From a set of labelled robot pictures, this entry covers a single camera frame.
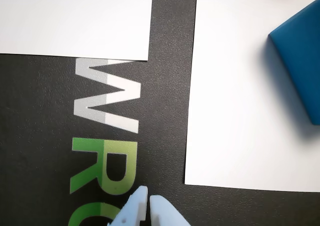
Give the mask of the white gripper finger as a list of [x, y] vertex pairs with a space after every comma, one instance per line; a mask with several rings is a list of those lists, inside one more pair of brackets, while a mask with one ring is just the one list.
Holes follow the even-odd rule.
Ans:
[[149, 197], [152, 226], [191, 226], [180, 212], [163, 196]]
[[146, 220], [148, 203], [148, 187], [139, 186], [130, 195], [126, 204], [108, 226], [139, 226], [141, 221]]

